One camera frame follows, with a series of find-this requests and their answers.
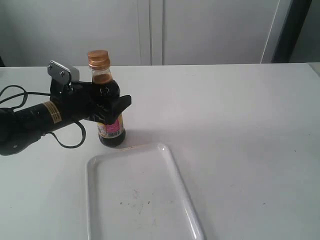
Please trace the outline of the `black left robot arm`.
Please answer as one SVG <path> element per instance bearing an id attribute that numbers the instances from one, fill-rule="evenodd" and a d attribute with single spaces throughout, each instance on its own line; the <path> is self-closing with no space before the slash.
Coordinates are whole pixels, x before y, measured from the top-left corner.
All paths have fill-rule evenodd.
<path id="1" fill-rule="evenodd" d="M 81 120 L 113 124 L 132 103 L 130 95 L 120 95 L 115 81 L 106 84 L 72 82 L 60 85 L 52 80 L 49 101 L 22 108 L 30 92 L 23 91 L 20 105 L 0 109 L 0 154 L 17 154 L 45 135 L 71 124 L 81 129 L 82 139 L 76 145 L 60 144 L 66 149 L 80 147 L 86 139 Z"/>

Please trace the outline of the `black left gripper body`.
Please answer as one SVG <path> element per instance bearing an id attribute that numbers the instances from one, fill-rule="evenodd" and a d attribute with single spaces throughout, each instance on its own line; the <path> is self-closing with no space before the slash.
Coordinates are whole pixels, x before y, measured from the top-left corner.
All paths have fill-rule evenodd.
<path id="1" fill-rule="evenodd" d="M 52 80 L 50 101 L 55 104 L 63 120 L 105 121 L 101 87 L 92 82 L 78 81 L 63 85 Z"/>

